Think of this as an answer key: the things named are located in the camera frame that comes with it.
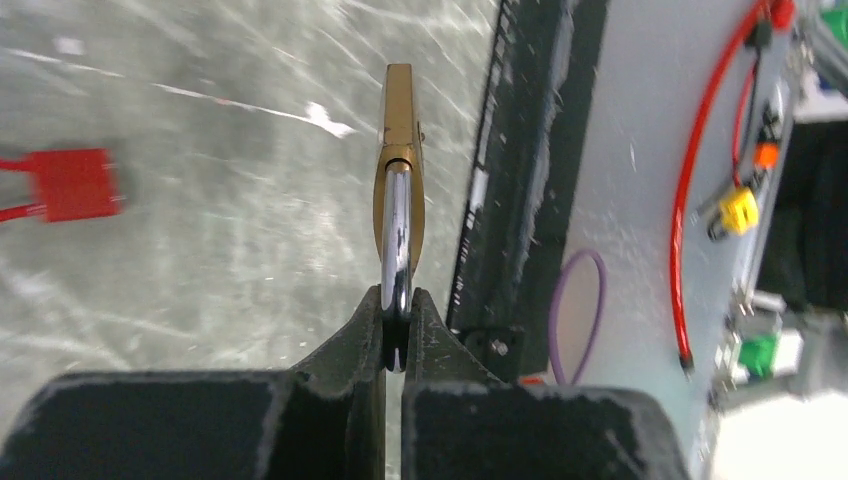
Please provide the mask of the brass padlock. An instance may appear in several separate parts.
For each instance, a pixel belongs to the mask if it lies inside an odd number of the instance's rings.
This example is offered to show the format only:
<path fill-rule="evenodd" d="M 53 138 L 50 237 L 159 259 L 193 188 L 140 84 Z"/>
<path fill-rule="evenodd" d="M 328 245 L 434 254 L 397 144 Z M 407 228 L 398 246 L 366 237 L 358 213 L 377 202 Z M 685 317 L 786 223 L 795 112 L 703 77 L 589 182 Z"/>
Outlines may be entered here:
<path fill-rule="evenodd" d="M 421 143 L 413 68 L 410 64 L 389 64 L 381 97 L 373 230 L 381 264 L 383 359 L 393 372 L 406 368 L 412 279 L 425 229 Z"/>

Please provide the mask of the red cable lock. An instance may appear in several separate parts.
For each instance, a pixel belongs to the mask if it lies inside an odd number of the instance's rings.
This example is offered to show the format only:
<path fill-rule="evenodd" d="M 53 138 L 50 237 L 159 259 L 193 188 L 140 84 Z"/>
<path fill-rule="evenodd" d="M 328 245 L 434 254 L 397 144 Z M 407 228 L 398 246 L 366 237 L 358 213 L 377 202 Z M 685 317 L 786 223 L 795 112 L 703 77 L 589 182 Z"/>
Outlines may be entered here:
<path fill-rule="evenodd" d="M 1 169 L 24 173 L 32 201 L 1 211 L 3 222 L 37 217 L 57 223 L 110 217 L 123 211 L 115 163 L 104 148 L 36 151 L 1 160 Z"/>

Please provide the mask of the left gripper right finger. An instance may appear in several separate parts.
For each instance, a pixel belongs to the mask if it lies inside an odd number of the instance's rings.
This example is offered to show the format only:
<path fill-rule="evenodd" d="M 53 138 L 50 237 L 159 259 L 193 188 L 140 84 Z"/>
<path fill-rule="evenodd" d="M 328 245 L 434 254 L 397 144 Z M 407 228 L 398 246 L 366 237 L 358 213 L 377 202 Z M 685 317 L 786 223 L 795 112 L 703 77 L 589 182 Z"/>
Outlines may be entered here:
<path fill-rule="evenodd" d="M 414 292 L 405 479 L 686 479 L 662 406 L 638 390 L 501 383 Z"/>

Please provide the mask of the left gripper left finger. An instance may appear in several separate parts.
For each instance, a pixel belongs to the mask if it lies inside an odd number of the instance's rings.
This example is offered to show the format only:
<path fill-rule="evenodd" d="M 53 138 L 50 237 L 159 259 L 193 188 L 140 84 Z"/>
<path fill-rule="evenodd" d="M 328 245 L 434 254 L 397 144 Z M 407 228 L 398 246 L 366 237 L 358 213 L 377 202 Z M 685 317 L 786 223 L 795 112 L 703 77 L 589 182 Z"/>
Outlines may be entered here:
<path fill-rule="evenodd" d="M 5 479 L 381 479 L 380 294 L 288 369 L 76 372 L 1 449 Z"/>

